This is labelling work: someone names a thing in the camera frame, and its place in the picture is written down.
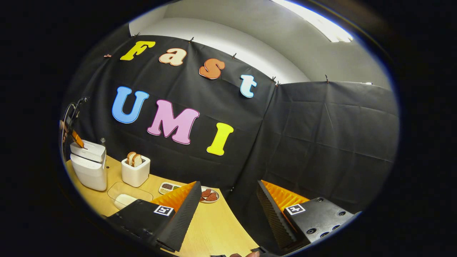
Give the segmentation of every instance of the ceiling light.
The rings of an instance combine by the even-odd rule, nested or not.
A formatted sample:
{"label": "ceiling light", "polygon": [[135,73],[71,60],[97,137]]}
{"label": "ceiling light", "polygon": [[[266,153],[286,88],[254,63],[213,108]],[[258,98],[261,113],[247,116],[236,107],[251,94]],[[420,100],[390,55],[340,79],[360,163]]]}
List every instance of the ceiling light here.
{"label": "ceiling light", "polygon": [[353,40],[352,36],[344,29],[309,9],[285,0],[272,1],[301,16],[321,31],[331,42],[351,42]]}

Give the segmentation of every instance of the hand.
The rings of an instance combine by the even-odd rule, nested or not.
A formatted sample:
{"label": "hand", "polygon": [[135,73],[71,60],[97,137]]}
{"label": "hand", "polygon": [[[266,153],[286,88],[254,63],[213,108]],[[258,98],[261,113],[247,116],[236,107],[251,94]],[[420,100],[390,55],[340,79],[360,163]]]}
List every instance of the hand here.
{"label": "hand", "polygon": [[61,120],[60,121],[60,130],[62,130],[62,129],[65,130],[64,138],[62,138],[62,142],[65,143],[65,139],[67,138],[68,129],[67,129],[67,126],[64,124],[64,122]]}
{"label": "hand", "polygon": [[[259,257],[259,256],[260,256],[260,252],[259,251],[252,252],[252,253],[246,255],[246,257]],[[237,253],[234,253],[234,254],[230,255],[230,257],[241,257],[241,255],[239,255]]]}

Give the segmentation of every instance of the screw hole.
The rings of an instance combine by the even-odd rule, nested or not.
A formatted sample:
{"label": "screw hole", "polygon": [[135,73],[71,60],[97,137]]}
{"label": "screw hole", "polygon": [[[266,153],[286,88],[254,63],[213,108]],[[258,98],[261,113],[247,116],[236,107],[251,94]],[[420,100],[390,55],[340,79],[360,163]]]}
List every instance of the screw hole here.
{"label": "screw hole", "polygon": [[309,230],[306,232],[306,234],[310,235],[310,234],[312,234],[312,233],[314,233],[314,232],[316,232],[316,229],[313,228],[313,229],[309,229]]}

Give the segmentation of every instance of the yellow letter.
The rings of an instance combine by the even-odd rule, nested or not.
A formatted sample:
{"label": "yellow letter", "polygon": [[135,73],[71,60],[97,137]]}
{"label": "yellow letter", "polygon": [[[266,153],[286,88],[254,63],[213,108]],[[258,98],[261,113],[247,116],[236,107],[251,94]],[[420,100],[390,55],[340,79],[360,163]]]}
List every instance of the yellow letter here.
{"label": "yellow letter", "polygon": [[187,55],[187,52],[181,48],[171,48],[167,50],[168,54],[163,54],[159,57],[159,62],[164,64],[170,64],[173,66],[179,66],[182,64],[182,60]]}
{"label": "yellow letter", "polygon": [[233,128],[225,123],[217,123],[216,127],[218,128],[218,132],[214,137],[213,143],[210,147],[206,148],[206,151],[210,154],[214,155],[224,155],[224,145],[229,137],[229,134],[233,132]]}
{"label": "yellow letter", "polygon": [[154,41],[138,41],[130,51],[128,51],[121,60],[130,61],[133,60],[133,55],[140,55],[146,48],[151,48],[155,45]]}

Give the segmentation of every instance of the finger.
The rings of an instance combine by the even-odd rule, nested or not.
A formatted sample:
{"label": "finger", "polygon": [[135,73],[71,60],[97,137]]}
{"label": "finger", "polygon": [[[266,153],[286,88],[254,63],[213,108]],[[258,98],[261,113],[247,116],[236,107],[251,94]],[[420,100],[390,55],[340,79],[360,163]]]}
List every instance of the finger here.
{"label": "finger", "polygon": [[259,257],[259,256],[260,256],[260,252],[259,251],[252,252],[252,253],[246,255],[246,257]]}

